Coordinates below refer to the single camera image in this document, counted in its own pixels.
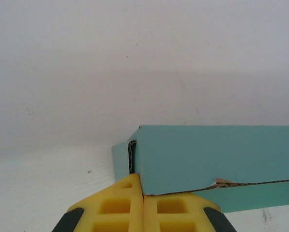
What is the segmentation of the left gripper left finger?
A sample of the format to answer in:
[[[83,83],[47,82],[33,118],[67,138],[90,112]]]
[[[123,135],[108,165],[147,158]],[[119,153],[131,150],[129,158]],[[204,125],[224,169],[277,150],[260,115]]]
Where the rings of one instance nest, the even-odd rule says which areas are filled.
[[[143,195],[138,174],[73,204],[52,232],[143,232]]]

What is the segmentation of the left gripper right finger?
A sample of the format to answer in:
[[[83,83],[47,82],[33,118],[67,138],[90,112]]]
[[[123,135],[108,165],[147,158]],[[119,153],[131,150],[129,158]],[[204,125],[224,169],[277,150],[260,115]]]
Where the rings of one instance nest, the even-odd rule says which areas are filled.
[[[237,232],[215,203],[193,193],[144,196],[143,232]]]

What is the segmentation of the teal cardboard box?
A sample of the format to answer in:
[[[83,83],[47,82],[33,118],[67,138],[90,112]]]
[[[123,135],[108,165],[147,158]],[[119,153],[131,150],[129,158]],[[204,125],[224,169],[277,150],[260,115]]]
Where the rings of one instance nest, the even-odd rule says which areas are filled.
[[[226,213],[289,205],[289,126],[141,126],[112,147],[119,181],[145,195],[191,192]]]

